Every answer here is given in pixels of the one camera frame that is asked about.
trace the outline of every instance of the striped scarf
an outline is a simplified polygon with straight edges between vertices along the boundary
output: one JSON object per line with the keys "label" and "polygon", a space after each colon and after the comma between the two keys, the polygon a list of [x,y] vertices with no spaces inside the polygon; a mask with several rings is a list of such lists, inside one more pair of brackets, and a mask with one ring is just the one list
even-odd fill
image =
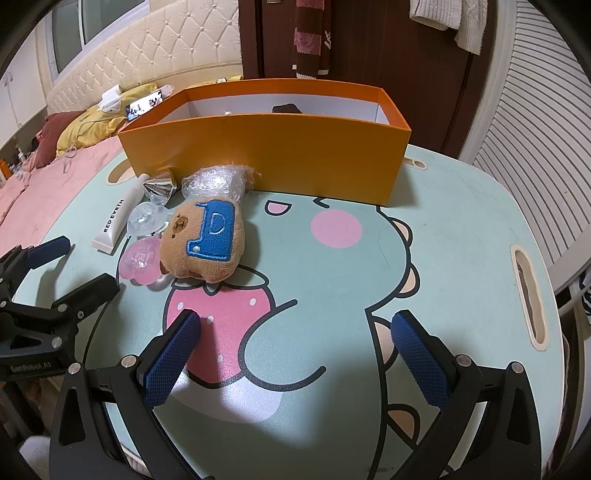
{"label": "striped scarf", "polygon": [[298,78],[328,75],[331,0],[296,0],[293,69]]}

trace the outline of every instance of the bubble wrap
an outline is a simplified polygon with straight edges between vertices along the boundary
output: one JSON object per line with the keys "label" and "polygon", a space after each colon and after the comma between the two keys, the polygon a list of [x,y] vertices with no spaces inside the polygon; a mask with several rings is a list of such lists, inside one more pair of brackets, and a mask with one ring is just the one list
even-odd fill
{"label": "bubble wrap", "polygon": [[202,168],[183,179],[183,196],[189,200],[224,196],[240,202],[254,184],[254,170],[246,165]]}

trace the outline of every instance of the phone screen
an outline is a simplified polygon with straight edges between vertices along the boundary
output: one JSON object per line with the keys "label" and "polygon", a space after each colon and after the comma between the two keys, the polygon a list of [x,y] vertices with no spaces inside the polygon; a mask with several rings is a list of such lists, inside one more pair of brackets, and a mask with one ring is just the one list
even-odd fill
{"label": "phone screen", "polygon": [[149,95],[136,100],[135,102],[131,102],[125,107],[127,120],[131,121],[135,118],[138,118],[140,115],[143,115],[161,102],[162,92],[160,90],[156,90],[155,92],[152,92]]}

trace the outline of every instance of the silver cap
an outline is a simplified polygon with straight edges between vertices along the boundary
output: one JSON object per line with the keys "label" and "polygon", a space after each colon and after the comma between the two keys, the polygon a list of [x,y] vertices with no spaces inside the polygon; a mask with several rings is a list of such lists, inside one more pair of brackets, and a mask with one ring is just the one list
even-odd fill
{"label": "silver cap", "polygon": [[173,173],[165,168],[144,181],[144,189],[148,193],[150,202],[166,205],[177,189],[177,182]]}

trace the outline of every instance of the blue letter d patch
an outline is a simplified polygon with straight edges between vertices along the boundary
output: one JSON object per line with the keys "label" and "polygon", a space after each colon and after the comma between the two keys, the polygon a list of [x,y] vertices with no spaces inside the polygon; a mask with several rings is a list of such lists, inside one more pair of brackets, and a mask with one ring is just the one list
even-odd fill
{"label": "blue letter d patch", "polygon": [[187,255],[229,262],[234,239],[234,205],[224,200],[210,200],[195,206],[204,208],[205,212],[200,237],[187,242]]}

